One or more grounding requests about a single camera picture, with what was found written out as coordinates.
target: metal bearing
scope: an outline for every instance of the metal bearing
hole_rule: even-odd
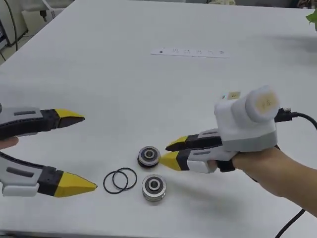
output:
[[[166,182],[160,175],[146,176],[142,182],[142,193],[150,202],[161,201],[166,195]]]
[[[142,148],[138,155],[138,163],[143,168],[152,168],[159,163],[159,150],[153,146]]]

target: rubber ring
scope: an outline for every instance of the rubber ring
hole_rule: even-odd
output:
[[[123,188],[122,190],[120,190],[120,191],[118,191],[118,192],[111,192],[111,191],[109,191],[109,190],[106,188],[105,181],[106,181],[107,177],[109,177],[109,176],[112,175],[112,174],[116,174],[116,173],[123,174],[123,175],[125,176],[125,178],[127,179],[127,183],[125,184],[125,186],[124,186],[124,188]],[[112,172],[110,172],[109,174],[106,175],[106,177],[104,178],[103,185],[104,185],[104,189],[105,189],[105,191],[106,191],[107,193],[110,193],[110,194],[119,194],[119,193],[123,192],[123,191],[127,188],[128,183],[129,183],[129,178],[128,178],[128,176],[127,176],[124,172],[121,172],[121,171],[118,171],[118,170],[117,170],[117,171],[112,171]]]
[[[116,185],[115,184],[115,182],[114,182],[114,176],[116,175],[116,173],[118,172],[121,172],[122,170],[128,170],[128,171],[131,171],[132,173],[134,173],[134,176],[135,176],[135,182],[130,186],[130,187],[119,187],[118,185]],[[116,188],[118,188],[118,189],[121,189],[121,190],[123,190],[123,191],[127,191],[127,190],[130,190],[131,188],[133,188],[136,184],[137,184],[137,181],[138,181],[138,176],[137,176],[137,173],[133,170],[133,169],[131,169],[131,168],[127,168],[127,167],[123,167],[123,168],[121,168],[121,169],[118,169],[115,173],[113,173],[113,175],[112,175],[112,184],[116,187]]]

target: plant leaf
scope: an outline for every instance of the plant leaf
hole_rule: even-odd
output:
[[[306,16],[307,20],[312,23],[317,23],[317,9],[310,15]]]

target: gray plastic part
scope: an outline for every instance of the gray plastic part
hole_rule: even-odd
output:
[[[229,161],[237,152],[225,151],[223,146],[217,146],[202,150],[192,150],[188,156],[189,161],[203,161],[222,160]]]
[[[32,173],[33,175],[32,177],[26,177],[9,173],[7,172],[7,168],[19,170],[26,174]],[[0,181],[3,184],[3,187],[7,185],[36,186],[42,171],[42,169],[21,165],[0,156]]]
[[[227,140],[222,142],[225,150],[239,152],[261,151],[277,145],[276,131],[269,134],[248,139]]]
[[[218,133],[218,128],[205,130],[199,133],[198,138],[205,138],[205,137],[213,137],[213,136],[220,136]]]
[[[0,124],[8,123],[15,120],[36,119],[42,117],[42,113],[38,108],[2,108],[2,112],[0,113]]]

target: black cord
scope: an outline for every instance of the black cord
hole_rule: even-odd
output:
[[[314,127],[316,128],[317,130],[317,121],[315,121],[312,117],[310,117],[309,115],[306,115],[304,113],[293,113],[293,116],[294,118],[296,117],[300,117],[300,118],[305,118],[307,120],[309,120],[313,125]]]
[[[297,213],[280,231],[279,233],[276,235],[275,238],[280,238],[284,232],[294,223],[296,222],[303,214],[305,213],[305,210],[302,209],[299,211],[299,213]]]
[[[8,7],[8,10],[9,10],[9,13],[10,13],[10,17],[11,17],[11,20],[12,20],[12,24],[13,24],[14,37],[15,37],[15,51],[18,51],[18,36],[17,36],[17,33],[16,33],[16,25],[15,25],[14,17],[13,17],[13,14],[12,14],[12,11],[11,11],[11,7],[10,7],[8,1],[4,0],[4,2],[5,2],[5,4]]]
[[[0,56],[2,57],[2,59],[3,59],[4,61],[6,61],[6,59],[5,59],[5,57],[3,56],[3,54],[2,54],[1,51],[0,51]]]
[[[289,121],[292,120],[293,118],[305,118],[309,120],[314,127],[317,130],[317,121],[315,121],[312,117],[309,115],[306,115],[304,113],[297,113],[297,112],[291,112],[290,109],[279,109],[277,116],[275,117],[275,122],[280,122],[280,121]],[[301,209],[299,213],[297,213],[280,231],[279,233],[275,236],[275,238],[280,238],[284,232],[294,223],[296,222],[303,214],[305,213],[304,209]]]

